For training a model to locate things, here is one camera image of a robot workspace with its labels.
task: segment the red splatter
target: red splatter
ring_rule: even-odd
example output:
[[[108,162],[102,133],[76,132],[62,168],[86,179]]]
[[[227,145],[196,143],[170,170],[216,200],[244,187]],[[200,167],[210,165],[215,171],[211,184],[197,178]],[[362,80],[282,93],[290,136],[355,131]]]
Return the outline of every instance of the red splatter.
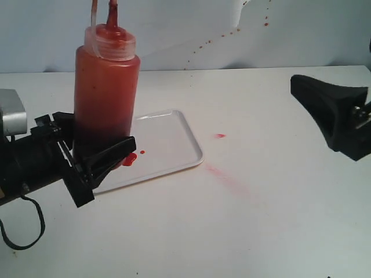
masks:
[[[214,177],[218,178],[220,181],[222,181],[223,185],[228,188],[232,193],[236,194],[244,194],[247,195],[248,189],[240,184],[238,181],[236,181],[234,178],[230,177],[229,175],[226,175],[226,173],[222,172],[218,168],[215,168],[211,164],[206,164],[207,171],[212,174]]]
[[[128,155],[125,160],[123,161],[122,165],[123,166],[131,166],[133,165],[133,162],[137,159],[137,155],[135,153],[131,153],[130,155]]]
[[[225,134],[215,134],[214,135],[214,138],[216,138],[216,139],[221,139],[221,138],[224,138],[224,137],[226,137]]]

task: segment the white wall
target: white wall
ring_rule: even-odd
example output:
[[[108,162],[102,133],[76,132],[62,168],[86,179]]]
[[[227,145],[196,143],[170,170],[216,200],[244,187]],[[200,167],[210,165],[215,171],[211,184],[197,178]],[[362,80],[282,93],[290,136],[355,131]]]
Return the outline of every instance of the white wall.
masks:
[[[118,2],[143,70],[371,67],[370,0]],[[99,22],[107,3],[99,0]],[[0,72],[73,71],[89,15],[90,0],[1,0]]]

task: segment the red sauce bottle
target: red sauce bottle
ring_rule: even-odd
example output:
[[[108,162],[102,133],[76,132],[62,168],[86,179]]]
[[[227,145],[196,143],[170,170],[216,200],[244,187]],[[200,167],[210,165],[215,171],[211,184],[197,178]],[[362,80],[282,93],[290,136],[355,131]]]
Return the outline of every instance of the red sauce bottle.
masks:
[[[75,147],[100,147],[130,135],[140,68],[135,37],[118,26],[117,3],[110,1],[106,24],[85,31],[76,51]]]

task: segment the table surface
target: table surface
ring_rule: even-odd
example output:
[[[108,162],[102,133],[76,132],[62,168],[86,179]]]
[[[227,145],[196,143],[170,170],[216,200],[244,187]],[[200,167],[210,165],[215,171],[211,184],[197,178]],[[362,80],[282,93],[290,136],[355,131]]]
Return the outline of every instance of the table surface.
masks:
[[[141,72],[135,114],[183,111],[205,161],[79,209],[62,182],[30,194],[45,235],[26,251],[0,240],[1,277],[368,277],[371,156],[326,146],[290,95],[294,74],[371,86],[360,66]],[[0,87],[18,91],[30,127],[73,109],[73,73],[2,74]],[[0,217],[14,242],[37,237],[28,202]]]

